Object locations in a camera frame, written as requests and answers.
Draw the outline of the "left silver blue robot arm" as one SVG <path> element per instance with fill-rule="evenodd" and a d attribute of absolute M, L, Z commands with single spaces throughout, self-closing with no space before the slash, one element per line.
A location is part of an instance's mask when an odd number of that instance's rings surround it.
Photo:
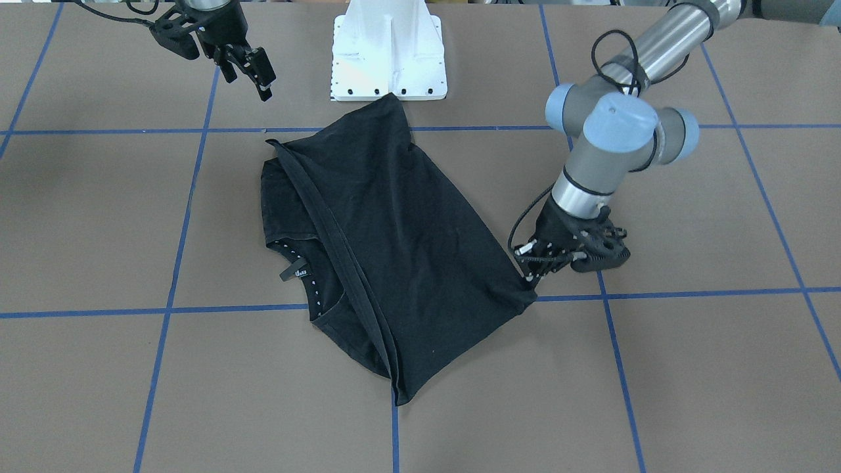
<path fill-rule="evenodd" d="M 581 84 L 549 95 L 545 119 L 574 140 L 555 184 L 539 195 L 543 209 L 528 242 L 508 246 L 531 286 L 571 267 L 578 273 L 622 266 L 627 231 L 610 220 L 609 201 L 629 173 L 690 155 L 700 126 L 680 108 L 653 108 L 642 94 L 681 69 L 691 51 L 734 23 L 742 1 L 679 1 L 639 38 Z"/>

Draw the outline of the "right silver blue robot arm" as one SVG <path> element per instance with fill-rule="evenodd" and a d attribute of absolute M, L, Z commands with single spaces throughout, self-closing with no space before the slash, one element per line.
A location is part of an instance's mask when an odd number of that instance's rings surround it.
<path fill-rule="evenodd" d="M 197 27 L 206 57 L 219 67 L 226 83 L 241 72 L 254 84 L 262 102 L 271 98 L 276 74 L 264 48 L 247 40 L 249 24 L 239 1 L 183 1 L 187 18 Z"/>

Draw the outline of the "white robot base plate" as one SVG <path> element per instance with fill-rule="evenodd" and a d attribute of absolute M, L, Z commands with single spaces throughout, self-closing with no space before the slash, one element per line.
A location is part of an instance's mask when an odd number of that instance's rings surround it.
<path fill-rule="evenodd" d="M 330 99 L 442 100 L 442 22 L 424 1 L 351 1 L 334 19 Z"/>

